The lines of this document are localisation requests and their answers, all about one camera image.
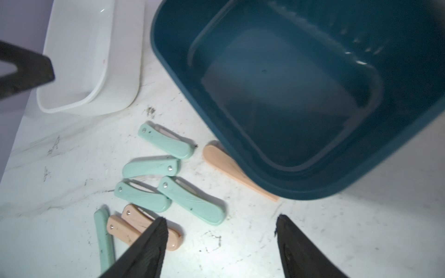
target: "teal bin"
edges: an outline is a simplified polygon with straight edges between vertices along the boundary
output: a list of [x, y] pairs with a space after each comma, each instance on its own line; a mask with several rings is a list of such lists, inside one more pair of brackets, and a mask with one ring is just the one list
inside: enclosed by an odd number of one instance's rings
[[316, 199], [443, 111], [437, 11], [413, 0], [165, 0], [151, 43], [255, 183]]

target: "white plastic tray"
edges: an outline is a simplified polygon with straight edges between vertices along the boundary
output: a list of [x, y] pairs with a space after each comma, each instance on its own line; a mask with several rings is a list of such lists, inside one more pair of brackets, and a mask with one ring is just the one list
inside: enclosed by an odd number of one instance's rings
[[124, 109], [139, 88], [143, 0], [54, 0], [43, 53], [56, 79], [37, 89], [46, 113]]

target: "marble countertop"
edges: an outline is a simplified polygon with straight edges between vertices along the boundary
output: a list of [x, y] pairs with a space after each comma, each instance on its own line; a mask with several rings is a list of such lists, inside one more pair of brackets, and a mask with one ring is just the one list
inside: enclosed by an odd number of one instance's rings
[[[122, 212], [127, 202], [113, 189], [123, 165], [164, 155], [137, 137], [148, 120], [196, 142], [180, 176], [227, 206], [219, 226], [177, 204], [160, 213], [185, 236], [166, 253], [162, 277], [284, 277], [274, 237], [279, 214], [351, 278], [443, 276], [444, 114], [343, 192], [271, 202], [202, 159], [216, 138], [151, 50], [158, 5], [147, 0], [141, 89], [130, 107], [97, 117], [42, 114], [29, 99], [0, 183], [0, 278], [99, 276], [94, 211]], [[127, 245], [115, 239], [115, 248], [120, 256]]]

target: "mint green plastic handle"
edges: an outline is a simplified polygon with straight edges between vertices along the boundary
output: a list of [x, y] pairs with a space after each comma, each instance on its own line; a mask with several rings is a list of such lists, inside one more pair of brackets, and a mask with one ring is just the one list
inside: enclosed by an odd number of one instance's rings
[[161, 179], [158, 190], [174, 202], [177, 202], [184, 209], [211, 225], [221, 224], [226, 217], [222, 208], [182, 188], [170, 177]]
[[166, 196], [136, 189], [123, 181], [117, 184], [114, 195], [155, 212], [166, 211], [171, 205], [171, 200]]
[[124, 178], [145, 176], [145, 175], [160, 175], [176, 176], [179, 170], [179, 159], [151, 159], [143, 161], [133, 161], [125, 164], [122, 169], [122, 176]]
[[192, 146], [160, 133], [149, 124], [141, 125], [138, 135], [176, 158], [188, 159], [193, 154]]
[[99, 258], [101, 260], [101, 273], [107, 271], [115, 262], [113, 237], [107, 232], [108, 211], [100, 208], [94, 213], [97, 242], [99, 243]]

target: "plastic handle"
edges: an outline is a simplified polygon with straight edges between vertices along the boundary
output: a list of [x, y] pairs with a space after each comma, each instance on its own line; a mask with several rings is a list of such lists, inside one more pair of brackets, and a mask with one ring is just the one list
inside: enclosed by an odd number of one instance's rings
[[179, 160], [176, 158], [152, 159], [133, 161], [125, 164], [122, 169], [124, 178], [145, 175], [176, 176], [179, 169]]
[[94, 213], [97, 242], [99, 243], [99, 258], [101, 260], [101, 273], [107, 271], [115, 262], [113, 237], [107, 232], [108, 211], [100, 208]]
[[107, 231], [128, 245], [132, 245], [141, 235], [141, 232], [117, 215], [108, 218]]
[[138, 135], [176, 158], [188, 159], [193, 154], [192, 146], [160, 133], [149, 124], [141, 125]]
[[166, 211], [171, 205], [171, 200], [162, 194], [142, 191], [122, 181], [116, 185], [114, 195], [155, 212]]
[[185, 190], [170, 177], [161, 179], [158, 190], [211, 225], [219, 225], [224, 221], [225, 213], [222, 208]]
[[[153, 223], [152, 219], [148, 218], [148, 216], [140, 212], [137, 207], [132, 204], [125, 206], [122, 212], [122, 219], [141, 233], [145, 232], [148, 226]], [[182, 236], [172, 228], [168, 228], [167, 250], [175, 251], [181, 244]]]
[[278, 201], [278, 196], [267, 192], [266, 190], [255, 184], [251, 179], [249, 179], [249, 177], [246, 176], [246, 174], [243, 172], [243, 170], [241, 170], [238, 164], [236, 164], [233, 158], [228, 156], [225, 152], [218, 149], [217, 147], [213, 145], [205, 146], [202, 150], [202, 157], [208, 164], [223, 172], [232, 179], [244, 184], [248, 188], [260, 193], [264, 197], [274, 202]]

